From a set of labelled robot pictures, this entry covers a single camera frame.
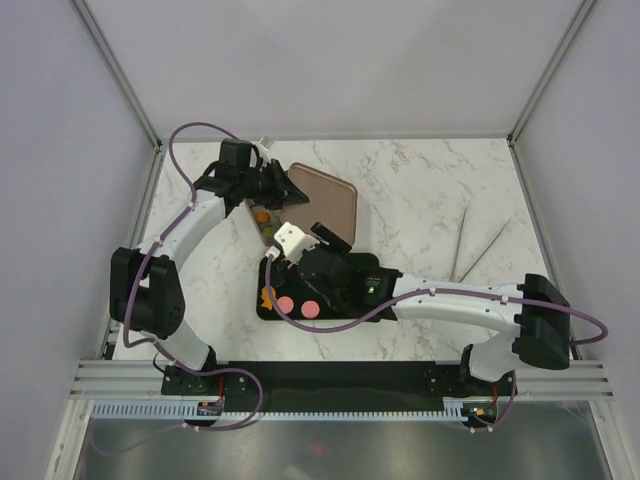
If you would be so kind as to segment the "gold cookie tin box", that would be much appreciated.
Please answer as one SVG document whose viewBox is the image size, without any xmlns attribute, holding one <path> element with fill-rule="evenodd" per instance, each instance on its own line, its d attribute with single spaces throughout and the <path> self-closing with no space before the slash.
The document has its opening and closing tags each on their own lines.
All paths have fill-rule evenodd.
<svg viewBox="0 0 640 480">
<path fill-rule="evenodd" d="M 268 209 L 265 206 L 258 204 L 252 200 L 246 200 L 245 204 L 247 205 L 248 211 L 250 213 L 253 225 L 255 226 L 259 237 L 262 241 L 262 243 L 266 246 L 266 247 L 270 247 L 273 245 L 274 243 L 274 235 L 275 233 L 279 230 L 279 228 L 282 226 L 282 221 L 281 221 L 281 211 L 280 210 L 273 210 L 273 209 Z M 270 217 L 271 217 L 271 221 L 268 224 L 263 224 L 263 225 L 259 225 L 256 223 L 254 216 L 259 213 L 259 212 L 267 212 Z M 267 227 L 272 227 L 275 232 L 273 236 L 265 236 L 263 234 L 263 230 Z"/>
</svg>

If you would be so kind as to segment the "gold tin lid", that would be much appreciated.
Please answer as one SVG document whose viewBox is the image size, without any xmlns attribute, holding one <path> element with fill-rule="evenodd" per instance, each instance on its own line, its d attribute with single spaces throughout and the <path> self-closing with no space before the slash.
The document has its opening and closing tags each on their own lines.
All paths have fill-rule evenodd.
<svg viewBox="0 0 640 480">
<path fill-rule="evenodd" d="M 356 237 L 358 192 L 354 185 L 302 163 L 293 163 L 288 177 L 309 198 L 305 204 L 285 206 L 282 222 L 296 225 L 309 233 L 322 223 L 348 244 Z"/>
</svg>

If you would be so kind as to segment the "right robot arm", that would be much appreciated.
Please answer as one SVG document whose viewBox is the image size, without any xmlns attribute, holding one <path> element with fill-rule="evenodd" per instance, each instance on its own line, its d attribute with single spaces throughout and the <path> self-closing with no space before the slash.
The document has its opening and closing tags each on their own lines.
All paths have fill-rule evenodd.
<svg viewBox="0 0 640 480">
<path fill-rule="evenodd" d="M 480 394 L 523 365 L 565 370 L 570 364 L 569 303 L 544 276 L 486 286 L 431 281 L 352 263 L 350 245 L 320 223 L 310 233 L 285 223 L 278 237 L 297 276 L 346 328 L 370 319 L 426 319 L 493 331 L 463 351 L 456 373 L 466 393 Z"/>
</svg>

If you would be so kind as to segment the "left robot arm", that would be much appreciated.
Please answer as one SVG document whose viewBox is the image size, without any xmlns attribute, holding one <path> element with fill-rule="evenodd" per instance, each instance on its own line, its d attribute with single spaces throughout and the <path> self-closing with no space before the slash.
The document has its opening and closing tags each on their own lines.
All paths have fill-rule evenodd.
<svg viewBox="0 0 640 480">
<path fill-rule="evenodd" d="M 153 345 L 185 369 L 184 383 L 197 394 L 219 380 L 216 355 L 185 319 L 179 273 L 204 237 L 245 201 L 268 210 L 305 204 L 308 196 L 264 148 L 225 139 L 217 161 L 195 181 L 177 214 L 155 235 L 111 257 L 109 313 L 122 325 L 123 344 Z"/>
</svg>

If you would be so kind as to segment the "dark green tray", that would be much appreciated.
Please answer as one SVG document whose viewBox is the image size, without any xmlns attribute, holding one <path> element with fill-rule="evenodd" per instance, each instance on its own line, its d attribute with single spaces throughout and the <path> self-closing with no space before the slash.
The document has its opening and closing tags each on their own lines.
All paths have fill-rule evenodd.
<svg viewBox="0 0 640 480">
<path fill-rule="evenodd" d="M 267 260 L 262 259 L 259 263 L 258 270 L 258 287 L 256 294 L 256 313 L 258 317 L 267 320 L 267 321 L 275 321 L 280 318 L 280 316 L 276 313 L 274 308 L 272 310 L 267 310 L 261 307 L 261 290 L 263 287 L 266 287 L 265 276 L 266 276 L 266 266 Z M 342 321 L 342 320 L 355 320 L 357 318 L 322 318 L 321 317 L 321 308 L 324 306 L 324 302 L 322 298 L 310 289 L 304 282 L 296 274 L 297 265 L 292 264 L 288 260 L 284 258 L 279 258 L 273 262 L 271 266 L 271 286 L 270 290 L 273 290 L 273 297 L 278 300 L 280 297 L 288 296 L 294 300 L 295 307 L 294 310 L 288 314 L 293 320 L 329 320 L 329 321 Z M 305 301 L 312 300 L 317 302 L 320 305 L 320 314 L 315 319 L 305 319 L 300 311 L 302 304 Z"/>
</svg>

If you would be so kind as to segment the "pink macaron left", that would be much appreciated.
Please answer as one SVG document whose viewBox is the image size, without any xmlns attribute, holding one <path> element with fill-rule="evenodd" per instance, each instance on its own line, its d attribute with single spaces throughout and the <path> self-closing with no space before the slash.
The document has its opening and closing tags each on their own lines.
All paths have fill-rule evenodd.
<svg viewBox="0 0 640 480">
<path fill-rule="evenodd" d="M 288 296 L 280 297 L 277 300 L 277 305 L 280 308 L 280 310 L 286 315 L 290 314 L 295 307 L 294 300 Z"/>
</svg>

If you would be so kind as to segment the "pink macaron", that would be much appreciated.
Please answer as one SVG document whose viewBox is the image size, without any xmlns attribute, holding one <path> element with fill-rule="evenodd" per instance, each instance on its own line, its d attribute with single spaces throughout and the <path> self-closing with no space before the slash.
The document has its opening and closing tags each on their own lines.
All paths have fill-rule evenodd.
<svg viewBox="0 0 640 480">
<path fill-rule="evenodd" d="M 280 308 L 280 310 L 286 315 L 290 314 L 295 307 L 294 300 L 288 296 L 280 297 L 277 300 L 277 305 Z"/>
<path fill-rule="evenodd" d="M 315 319 L 320 314 L 320 305 L 315 301 L 308 300 L 302 304 L 300 311 L 305 319 Z"/>
</svg>

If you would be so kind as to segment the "orange fish cookie lower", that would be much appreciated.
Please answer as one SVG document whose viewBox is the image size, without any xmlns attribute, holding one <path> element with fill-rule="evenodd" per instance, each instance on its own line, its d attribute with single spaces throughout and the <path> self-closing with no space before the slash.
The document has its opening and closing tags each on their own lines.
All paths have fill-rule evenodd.
<svg viewBox="0 0 640 480">
<path fill-rule="evenodd" d="M 273 309 L 273 303 L 271 298 L 273 296 L 273 290 L 268 290 L 266 287 L 263 287 L 261 290 L 261 307 L 267 310 Z"/>
</svg>

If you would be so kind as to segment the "pink macaron right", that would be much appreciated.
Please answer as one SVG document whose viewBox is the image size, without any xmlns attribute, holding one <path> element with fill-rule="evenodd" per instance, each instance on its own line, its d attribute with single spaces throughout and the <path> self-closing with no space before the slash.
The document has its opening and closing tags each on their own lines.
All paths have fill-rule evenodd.
<svg viewBox="0 0 640 480">
<path fill-rule="evenodd" d="M 315 301 L 308 300 L 302 304 L 300 311 L 305 319 L 315 319 L 320 314 L 320 305 Z"/>
</svg>

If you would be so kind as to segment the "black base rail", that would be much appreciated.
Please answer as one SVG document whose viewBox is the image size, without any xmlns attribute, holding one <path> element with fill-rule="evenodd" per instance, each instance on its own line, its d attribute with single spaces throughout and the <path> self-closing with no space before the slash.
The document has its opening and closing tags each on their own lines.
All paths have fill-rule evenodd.
<svg viewBox="0 0 640 480">
<path fill-rule="evenodd" d="M 215 376 L 167 366 L 166 396 L 221 394 L 227 413 L 270 414 L 442 412 L 446 398 L 508 397 L 513 374 L 477 380 L 457 364 L 432 361 L 235 361 Z"/>
</svg>

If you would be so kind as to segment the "aluminium frame rail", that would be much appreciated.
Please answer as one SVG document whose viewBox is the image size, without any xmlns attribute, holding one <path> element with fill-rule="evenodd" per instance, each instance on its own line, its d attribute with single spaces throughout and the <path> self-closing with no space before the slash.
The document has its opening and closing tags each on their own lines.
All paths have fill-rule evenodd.
<svg viewBox="0 0 640 480">
<path fill-rule="evenodd" d="M 162 375 L 146 360 L 83 360 L 75 373 L 70 398 L 85 401 L 95 418 L 203 420 L 197 405 L 213 395 L 181 396 L 161 394 Z M 597 361 L 574 361 L 563 371 L 522 368 L 517 372 L 519 402 L 603 401 L 613 398 L 604 367 Z M 305 420 L 433 420 L 460 418 L 463 402 L 447 397 L 444 407 L 412 408 L 393 414 L 388 407 L 375 407 L 363 413 L 304 414 Z"/>
</svg>

